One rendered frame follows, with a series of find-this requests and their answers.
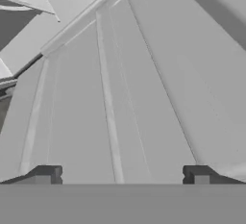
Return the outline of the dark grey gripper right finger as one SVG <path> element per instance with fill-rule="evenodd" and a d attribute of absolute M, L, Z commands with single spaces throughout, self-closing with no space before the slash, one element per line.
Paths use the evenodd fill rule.
<path fill-rule="evenodd" d="M 245 182 L 218 174 L 207 165 L 185 165 L 183 174 L 184 185 L 245 185 Z"/>

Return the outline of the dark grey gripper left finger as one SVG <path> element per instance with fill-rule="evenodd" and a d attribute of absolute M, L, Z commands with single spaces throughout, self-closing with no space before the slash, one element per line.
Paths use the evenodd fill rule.
<path fill-rule="evenodd" d="M 25 175 L 0 182 L 0 185 L 61 185 L 61 165 L 38 165 Z"/>

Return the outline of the grey fridge door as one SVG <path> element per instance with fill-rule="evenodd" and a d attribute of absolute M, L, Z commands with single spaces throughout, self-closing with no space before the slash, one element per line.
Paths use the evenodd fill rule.
<path fill-rule="evenodd" d="M 112 0 L 19 77 L 0 133 L 0 182 L 58 164 L 67 184 L 115 183 L 97 12 L 125 184 L 178 184 L 194 162 L 128 0 Z"/>

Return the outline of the grey fridge side panel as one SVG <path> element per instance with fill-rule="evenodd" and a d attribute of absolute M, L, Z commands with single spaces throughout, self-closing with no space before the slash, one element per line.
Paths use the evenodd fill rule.
<path fill-rule="evenodd" d="M 246 182 L 246 51 L 195 0 L 129 0 L 194 158 Z"/>

